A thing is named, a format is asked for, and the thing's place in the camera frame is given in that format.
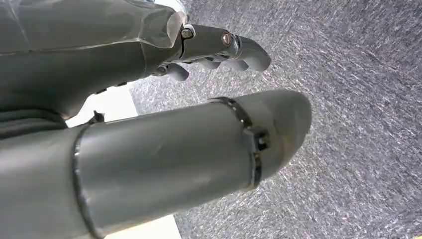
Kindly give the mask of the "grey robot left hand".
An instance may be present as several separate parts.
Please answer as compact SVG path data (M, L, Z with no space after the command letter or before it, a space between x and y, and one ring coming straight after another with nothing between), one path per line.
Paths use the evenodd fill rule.
M290 161L312 123L291 90L67 126L110 87L186 80L183 63L263 72L271 58L154 0L1 1L1 238L102 239L253 190Z

